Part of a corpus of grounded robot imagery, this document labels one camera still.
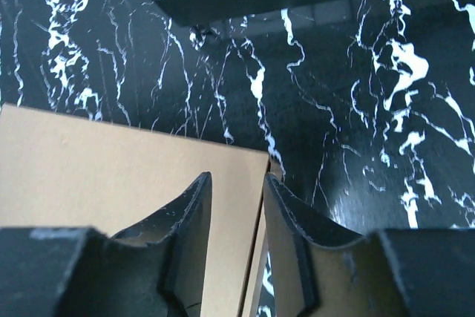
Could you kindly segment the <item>brown cardboard box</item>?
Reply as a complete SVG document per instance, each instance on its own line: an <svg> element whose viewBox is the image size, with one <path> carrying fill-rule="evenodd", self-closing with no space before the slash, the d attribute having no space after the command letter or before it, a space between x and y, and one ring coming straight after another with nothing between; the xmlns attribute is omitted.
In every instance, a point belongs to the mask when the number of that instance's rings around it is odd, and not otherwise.
<svg viewBox="0 0 475 317"><path fill-rule="evenodd" d="M255 316L266 153L14 105L1 109L2 226L94 226L108 235L212 175L203 316Z"/></svg>

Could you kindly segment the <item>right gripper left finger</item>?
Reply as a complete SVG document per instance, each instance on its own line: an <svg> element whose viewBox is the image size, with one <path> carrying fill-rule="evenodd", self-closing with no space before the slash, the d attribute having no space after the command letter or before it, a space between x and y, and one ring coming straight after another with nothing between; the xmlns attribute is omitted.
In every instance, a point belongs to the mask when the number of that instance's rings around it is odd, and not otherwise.
<svg viewBox="0 0 475 317"><path fill-rule="evenodd" d="M198 316L212 213L204 172L107 236L91 226L1 229L3 316Z"/></svg>

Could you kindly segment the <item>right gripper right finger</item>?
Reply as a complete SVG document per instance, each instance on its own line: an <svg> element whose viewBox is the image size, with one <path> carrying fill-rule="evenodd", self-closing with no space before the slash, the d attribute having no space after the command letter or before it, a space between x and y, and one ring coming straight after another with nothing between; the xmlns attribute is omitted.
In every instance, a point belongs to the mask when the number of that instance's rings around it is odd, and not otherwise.
<svg viewBox="0 0 475 317"><path fill-rule="evenodd" d="M279 316L472 316L472 229L377 229L360 235L263 182Z"/></svg>

